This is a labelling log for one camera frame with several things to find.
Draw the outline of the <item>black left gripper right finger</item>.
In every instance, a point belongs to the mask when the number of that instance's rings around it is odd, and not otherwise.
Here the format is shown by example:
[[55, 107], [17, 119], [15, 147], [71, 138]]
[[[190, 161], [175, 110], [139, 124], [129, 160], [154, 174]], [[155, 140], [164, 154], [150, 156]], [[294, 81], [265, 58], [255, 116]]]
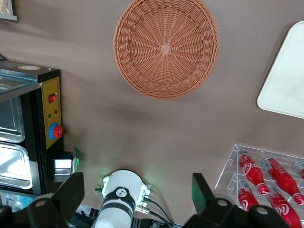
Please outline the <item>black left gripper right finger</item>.
[[217, 198], [201, 173], [192, 175], [192, 201], [196, 210], [186, 228], [235, 228], [235, 208], [225, 198]]

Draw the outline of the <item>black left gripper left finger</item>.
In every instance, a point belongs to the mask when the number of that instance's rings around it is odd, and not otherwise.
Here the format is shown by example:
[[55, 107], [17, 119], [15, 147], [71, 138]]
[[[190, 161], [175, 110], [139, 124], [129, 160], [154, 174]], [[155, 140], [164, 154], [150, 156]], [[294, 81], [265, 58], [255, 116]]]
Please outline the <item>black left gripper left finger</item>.
[[31, 228], [67, 228], [85, 196], [84, 175], [76, 172], [51, 195], [35, 199], [27, 208]]

